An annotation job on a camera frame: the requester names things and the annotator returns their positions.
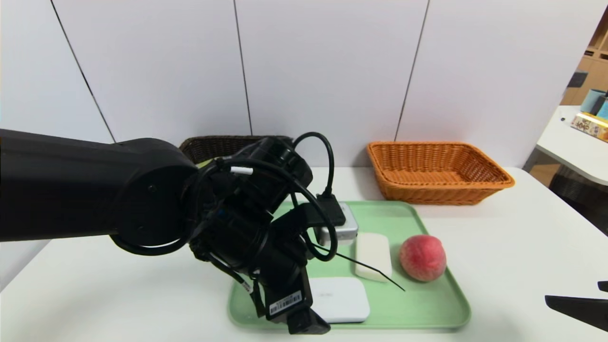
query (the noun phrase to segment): wicker basket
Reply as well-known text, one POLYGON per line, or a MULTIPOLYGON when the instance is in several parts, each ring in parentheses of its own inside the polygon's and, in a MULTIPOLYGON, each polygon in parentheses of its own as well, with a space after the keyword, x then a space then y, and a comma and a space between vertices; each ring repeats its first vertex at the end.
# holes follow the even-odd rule
MULTIPOLYGON (((275 136, 289 145, 292 139, 287 136, 275 136)), ((195 164, 212 158, 230 156, 266 136, 198 136, 186 139, 179 149, 195 164)))
POLYGON ((477 204, 515 185, 478 148, 461 142, 372 142, 367 151, 387 200, 477 204))

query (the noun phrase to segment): green tray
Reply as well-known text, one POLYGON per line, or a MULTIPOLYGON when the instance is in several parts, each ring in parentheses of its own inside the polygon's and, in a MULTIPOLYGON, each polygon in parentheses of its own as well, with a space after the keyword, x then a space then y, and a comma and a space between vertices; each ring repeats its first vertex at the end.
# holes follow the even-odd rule
MULTIPOLYGON (((359 231, 377 232, 389 238, 392 279, 406 292, 389 282, 359 278, 370 302, 370 316, 363 323, 332 324, 332 329, 448 329, 469 321, 471 308, 449 269, 439 279, 424 283, 412 279, 401 268, 399 247, 403 241, 413 235, 427 234, 413 207, 397 201, 348 202, 348 205, 359 223, 359 231)), ((291 204, 283 204, 276 214, 282 215, 291 208, 291 204)), ((338 253, 354 257, 354 244, 340 246, 338 253)), ((309 277, 355 276, 353 263, 338 256, 330 262, 311 260, 306 269, 309 277)), ((239 327, 287 329, 285 324, 257 318, 251 298, 236 283, 228 311, 230 320, 239 327)))

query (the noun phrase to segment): sticker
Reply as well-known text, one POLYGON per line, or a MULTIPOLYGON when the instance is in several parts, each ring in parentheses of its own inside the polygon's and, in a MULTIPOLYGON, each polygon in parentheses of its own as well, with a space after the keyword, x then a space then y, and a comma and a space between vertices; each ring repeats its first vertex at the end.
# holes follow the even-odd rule
POLYGON ((251 286, 249 286, 249 284, 247 284, 246 281, 241 283, 241 286, 245 289, 245 291, 247 291, 248 294, 252 294, 254 292, 254 289, 251 288, 251 286))
POLYGON ((302 292, 297 291, 292 293, 291 295, 272 303, 269 306, 270 314, 274 315, 275 313, 279 313, 288 307, 295 305, 302 301, 302 292))

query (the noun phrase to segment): peach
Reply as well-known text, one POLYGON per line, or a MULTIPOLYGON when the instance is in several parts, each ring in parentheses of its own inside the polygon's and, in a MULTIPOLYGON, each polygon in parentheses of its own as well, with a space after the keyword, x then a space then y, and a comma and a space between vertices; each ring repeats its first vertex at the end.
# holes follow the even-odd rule
POLYGON ((401 266, 412 278, 433 281, 446 270, 446 252, 438 238, 415 235, 407 239, 399 250, 401 266))

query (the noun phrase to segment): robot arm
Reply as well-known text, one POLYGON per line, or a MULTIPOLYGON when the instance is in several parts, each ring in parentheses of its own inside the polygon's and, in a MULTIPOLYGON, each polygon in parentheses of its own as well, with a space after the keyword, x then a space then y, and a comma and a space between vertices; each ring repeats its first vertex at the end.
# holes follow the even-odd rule
POLYGON ((317 201, 307 191, 312 173, 293 146, 266 138, 198 169, 157 139, 98 144, 8 130, 0 137, 0 241, 110 235, 150 256, 189 243, 197 259, 241 283, 238 274, 253 280, 259 316, 287 323, 290 333, 329 331, 310 309, 306 263, 335 255, 334 225, 344 215, 335 198, 317 201), (272 222, 293 192, 309 203, 272 222), (332 233, 328 255, 308 239, 312 226, 332 233), (281 306, 285 298, 293 304, 281 306))

